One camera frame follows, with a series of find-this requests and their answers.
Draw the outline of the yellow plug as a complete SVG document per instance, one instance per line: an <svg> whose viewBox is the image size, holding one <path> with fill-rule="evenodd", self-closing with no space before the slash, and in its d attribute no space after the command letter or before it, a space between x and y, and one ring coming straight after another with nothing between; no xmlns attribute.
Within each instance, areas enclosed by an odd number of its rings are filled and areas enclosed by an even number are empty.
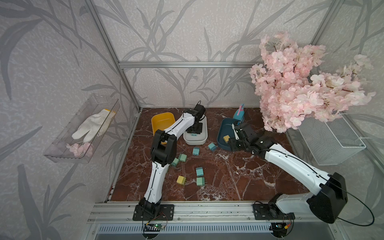
<svg viewBox="0 0 384 240"><path fill-rule="evenodd" d="M177 184L184 186L185 183L186 183L186 179L187 179L187 178L184 177L184 176L178 176L178 178L177 178Z"/></svg>
<svg viewBox="0 0 384 240"><path fill-rule="evenodd" d="M225 143L229 143L230 138L231 137L229 135L226 135L226 136L223 137L223 140L225 141Z"/></svg>

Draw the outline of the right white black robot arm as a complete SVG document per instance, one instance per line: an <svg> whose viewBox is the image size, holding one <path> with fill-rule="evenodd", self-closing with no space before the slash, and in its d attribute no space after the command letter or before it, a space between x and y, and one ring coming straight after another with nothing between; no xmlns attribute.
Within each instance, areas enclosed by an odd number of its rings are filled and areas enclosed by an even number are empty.
<svg viewBox="0 0 384 240"><path fill-rule="evenodd" d="M277 194L268 203L271 217L279 214L313 214L332 224L348 202L346 181L338 173L328 174L296 157L268 134L258 134L247 123L232 124L234 137L229 139L233 152L245 151L283 169L304 185L307 194Z"/></svg>

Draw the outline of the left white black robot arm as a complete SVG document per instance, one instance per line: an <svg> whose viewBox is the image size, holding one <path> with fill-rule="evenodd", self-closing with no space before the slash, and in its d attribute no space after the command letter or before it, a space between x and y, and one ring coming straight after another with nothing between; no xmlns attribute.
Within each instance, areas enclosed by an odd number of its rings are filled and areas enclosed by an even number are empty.
<svg viewBox="0 0 384 240"><path fill-rule="evenodd" d="M183 111L181 117L165 130L157 130L151 147L152 171L149 185L144 197L139 201L143 210L157 215L160 211L162 188L169 166L177 154L178 139L184 134L200 135L206 109L198 102L192 109Z"/></svg>

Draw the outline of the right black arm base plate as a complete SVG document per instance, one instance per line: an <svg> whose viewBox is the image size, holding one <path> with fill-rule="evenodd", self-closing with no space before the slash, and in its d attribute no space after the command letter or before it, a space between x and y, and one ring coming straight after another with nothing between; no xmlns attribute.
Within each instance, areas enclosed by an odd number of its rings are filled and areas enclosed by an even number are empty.
<svg viewBox="0 0 384 240"><path fill-rule="evenodd" d="M260 201L254 202L253 213L255 220L290 222L296 218L294 213L281 212L275 204L264 204Z"/></svg>

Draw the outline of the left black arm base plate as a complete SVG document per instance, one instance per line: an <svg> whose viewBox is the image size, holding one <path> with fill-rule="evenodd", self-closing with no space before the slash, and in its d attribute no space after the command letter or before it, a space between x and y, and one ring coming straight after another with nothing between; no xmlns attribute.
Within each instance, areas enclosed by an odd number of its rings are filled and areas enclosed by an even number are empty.
<svg viewBox="0 0 384 240"><path fill-rule="evenodd" d="M136 205L133 221L172 221L175 205Z"/></svg>

